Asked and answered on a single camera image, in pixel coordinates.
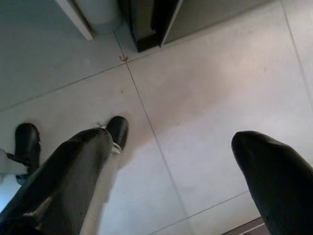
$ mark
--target white floor tile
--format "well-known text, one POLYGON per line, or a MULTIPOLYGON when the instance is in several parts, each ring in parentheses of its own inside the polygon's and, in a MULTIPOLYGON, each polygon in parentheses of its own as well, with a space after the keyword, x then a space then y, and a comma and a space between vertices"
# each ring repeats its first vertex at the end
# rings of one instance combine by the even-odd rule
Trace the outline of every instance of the white floor tile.
POLYGON ((313 118, 280 2, 129 63, 189 215, 247 191, 230 147, 264 132, 313 161, 313 118))
POLYGON ((12 197, 21 186, 16 181, 15 175, 6 175, 0 184, 0 212, 11 201, 12 197))
POLYGON ((313 1, 283 0, 300 61, 313 93, 313 1))
POLYGON ((259 217, 250 193, 245 193, 189 220, 195 235, 221 235, 259 217))
POLYGON ((187 220, 174 224, 152 235, 193 235, 187 220))
POLYGON ((0 146, 12 152, 15 127, 31 121, 41 133, 43 161, 63 141, 114 115, 129 120, 130 133, 99 234, 146 235, 182 220, 183 210, 126 65, 1 112, 0 146))
POLYGON ((122 64, 114 34, 88 42, 53 0, 0 2, 0 110, 122 64))

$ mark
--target black boot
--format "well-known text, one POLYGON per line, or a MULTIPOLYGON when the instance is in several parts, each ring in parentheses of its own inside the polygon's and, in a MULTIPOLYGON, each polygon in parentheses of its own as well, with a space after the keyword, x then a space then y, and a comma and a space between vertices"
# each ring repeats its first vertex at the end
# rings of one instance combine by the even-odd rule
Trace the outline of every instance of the black boot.
POLYGON ((128 136, 129 124, 124 117, 115 116, 107 124, 106 130, 111 134, 114 145, 123 150, 128 136))
POLYGON ((39 168, 40 150, 37 127, 31 123, 19 125, 15 131, 15 154, 8 155, 8 158, 27 167, 27 174, 16 176, 20 185, 23 185, 27 178, 39 168))

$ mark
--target tile floor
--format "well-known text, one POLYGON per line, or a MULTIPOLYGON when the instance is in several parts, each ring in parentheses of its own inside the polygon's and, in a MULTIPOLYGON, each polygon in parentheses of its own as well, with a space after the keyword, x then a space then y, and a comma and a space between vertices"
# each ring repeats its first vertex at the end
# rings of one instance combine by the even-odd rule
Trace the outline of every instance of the tile floor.
MULTIPOLYGON (((80 130, 127 117, 95 233, 220 235, 259 217, 231 153, 236 131, 313 163, 311 0, 274 1, 143 54, 125 25, 87 42, 52 0, 31 3, 0 3, 0 147, 12 152, 14 128, 31 121, 44 162, 80 130)), ((13 177, 0 185, 0 210, 17 189, 13 177)))

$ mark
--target shoe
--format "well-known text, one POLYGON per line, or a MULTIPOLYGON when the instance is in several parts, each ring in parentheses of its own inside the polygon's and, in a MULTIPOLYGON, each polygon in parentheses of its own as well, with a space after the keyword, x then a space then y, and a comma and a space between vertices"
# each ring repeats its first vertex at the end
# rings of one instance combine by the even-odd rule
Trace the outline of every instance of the shoe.
POLYGON ((39 168, 40 151, 37 127, 31 123, 19 125, 15 131, 15 154, 8 155, 11 160, 27 167, 27 174, 16 176, 19 184, 24 184, 27 178, 39 168))
POLYGON ((125 148, 128 129, 128 121, 120 116, 113 117, 107 124, 106 130, 111 134, 113 143, 117 144, 121 150, 125 148))

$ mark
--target white object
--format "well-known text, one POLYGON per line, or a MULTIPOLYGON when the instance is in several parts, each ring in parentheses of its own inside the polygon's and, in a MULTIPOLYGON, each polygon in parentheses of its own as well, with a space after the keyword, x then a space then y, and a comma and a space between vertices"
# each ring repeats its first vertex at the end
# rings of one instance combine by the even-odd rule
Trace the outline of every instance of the white object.
POLYGON ((122 22, 117 0, 75 0, 75 2, 97 33, 111 33, 122 22))
POLYGON ((26 173, 27 169, 23 164, 8 159, 6 152, 0 149, 0 184, 7 174, 20 175, 26 173))
POLYGON ((92 40, 93 36, 89 31, 87 25, 83 21, 76 7, 68 0, 55 0, 62 8, 64 13, 69 17, 73 24, 78 28, 82 35, 88 40, 92 40))

